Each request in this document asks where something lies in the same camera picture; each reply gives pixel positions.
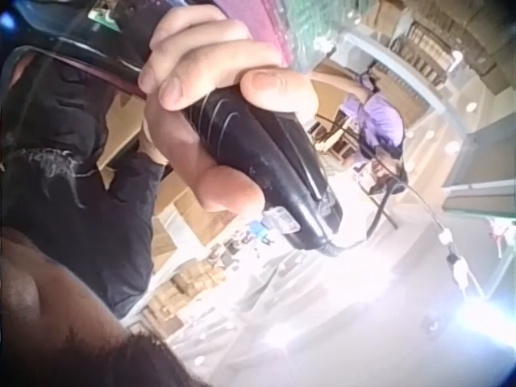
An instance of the barcode scanner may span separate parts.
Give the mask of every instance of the barcode scanner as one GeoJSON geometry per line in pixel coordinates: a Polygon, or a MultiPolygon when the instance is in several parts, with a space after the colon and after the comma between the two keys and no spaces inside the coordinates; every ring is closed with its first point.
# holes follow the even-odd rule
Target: barcode scanner
{"type": "MultiPolygon", "coordinates": [[[[15,2],[2,15],[2,96],[17,61],[26,51],[36,50],[143,97],[136,86],[139,71],[150,53],[152,33],[171,3],[118,1],[111,13],[121,30],[117,32],[89,19],[89,8],[79,2],[15,2]]],[[[184,115],[219,164],[245,173],[263,190],[265,222],[294,248],[328,256],[342,253],[332,241],[342,222],[342,208],[294,114],[255,107],[244,100],[238,86],[232,86],[205,96],[184,115]]]]}

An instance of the cardboard box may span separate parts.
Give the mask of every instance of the cardboard box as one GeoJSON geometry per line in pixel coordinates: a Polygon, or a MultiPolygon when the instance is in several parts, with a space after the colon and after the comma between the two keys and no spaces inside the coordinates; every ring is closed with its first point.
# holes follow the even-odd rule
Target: cardboard box
{"type": "Polygon", "coordinates": [[[118,92],[106,115],[108,137],[104,153],[97,162],[102,169],[134,139],[144,120],[145,102],[137,97],[118,92]]]}
{"type": "Polygon", "coordinates": [[[156,196],[154,215],[160,216],[165,211],[170,210],[174,203],[189,191],[186,183],[175,172],[171,172],[161,181],[156,196]]]}
{"type": "Polygon", "coordinates": [[[172,277],[172,282],[181,293],[187,294],[189,281],[185,278],[183,273],[174,274],[172,277]]]}
{"type": "Polygon", "coordinates": [[[154,273],[158,273],[167,261],[172,258],[173,253],[177,250],[177,246],[158,218],[152,219],[152,232],[152,262],[154,264],[154,273]]]}
{"type": "Polygon", "coordinates": [[[162,339],[167,339],[184,326],[181,319],[177,316],[173,316],[167,321],[160,321],[153,315],[153,313],[148,308],[145,308],[142,311],[142,316],[144,318],[144,321],[162,339]]]}

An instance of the sleeve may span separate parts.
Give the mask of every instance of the sleeve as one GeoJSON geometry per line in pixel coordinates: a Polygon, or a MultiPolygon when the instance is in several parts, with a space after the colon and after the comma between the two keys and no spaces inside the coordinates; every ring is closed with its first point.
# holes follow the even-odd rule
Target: sleeve
{"type": "Polygon", "coordinates": [[[379,93],[365,103],[364,110],[375,128],[376,146],[387,152],[398,149],[402,145],[405,129],[397,110],[379,93]]]}
{"type": "Polygon", "coordinates": [[[110,185],[113,199],[128,204],[145,218],[152,217],[164,166],[142,152],[124,157],[110,185]]]}

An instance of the worker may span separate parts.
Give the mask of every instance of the worker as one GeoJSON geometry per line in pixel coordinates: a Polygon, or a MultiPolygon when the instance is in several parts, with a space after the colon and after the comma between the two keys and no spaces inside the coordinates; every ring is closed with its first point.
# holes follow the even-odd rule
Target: worker
{"type": "MultiPolygon", "coordinates": [[[[370,69],[352,80],[346,77],[313,72],[311,78],[333,85],[347,93],[335,116],[335,125],[341,127],[348,119],[355,119],[359,128],[359,149],[346,162],[347,167],[360,168],[372,162],[372,173],[377,183],[369,194],[381,194],[393,175],[403,182],[408,176],[403,163],[405,128],[402,117],[378,89],[370,76],[370,69]]],[[[405,190],[398,186],[393,193],[405,190]]]]}
{"type": "Polygon", "coordinates": [[[180,110],[234,84],[268,110],[313,116],[317,97],[273,46],[213,6],[171,10],[151,48],[139,77],[150,141],[140,137],[107,192],[95,161],[112,87],[35,56],[2,104],[12,134],[2,139],[2,385],[204,385],[164,342],[115,316],[148,283],[160,155],[206,209],[253,216],[264,206],[258,185],[217,165],[180,110]]]}

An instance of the finger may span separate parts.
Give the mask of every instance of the finger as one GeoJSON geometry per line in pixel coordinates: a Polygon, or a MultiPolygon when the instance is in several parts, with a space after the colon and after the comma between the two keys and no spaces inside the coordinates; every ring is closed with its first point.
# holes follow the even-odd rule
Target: finger
{"type": "Polygon", "coordinates": [[[315,116],[318,97],[310,79],[287,69],[246,73],[240,82],[243,96],[262,109],[296,113],[304,122],[315,116]]]}
{"type": "Polygon", "coordinates": [[[192,26],[224,19],[226,19],[226,16],[216,6],[179,6],[172,8],[156,26],[149,46],[153,49],[161,40],[192,26]]]}
{"type": "Polygon", "coordinates": [[[229,210],[255,218],[265,206],[264,193],[251,178],[236,169],[217,165],[198,180],[194,191],[207,210],[229,210]]]}
{"type": "Polygon", "coordinates": [[[150,97],[145,112],[152,128],[152,141],[202,207],[209,211],[229,210],[246,217],[259,214],[264,207],[260,187],[243,173],[217,165],[184,115],[161,109],[157,114],[159,105],[153,98],[156,95],[150,97]]]}
{"type": "Polygon", "coordinates": [[[277,67],[281,62],[273,45],[253,40],[199,48],[183,56],[160,87],[160,103],[167,110],[184,109],[214,89],[238,83],[248,69],[277,67]]]}
{"type": "Polygon", "coordinates": [[[246,25],[238,20],[220,20],[181,31],[155,44],[139,75],[139,87],[150,94],[192,49],[210,44],[250,38],[246,25]]]}

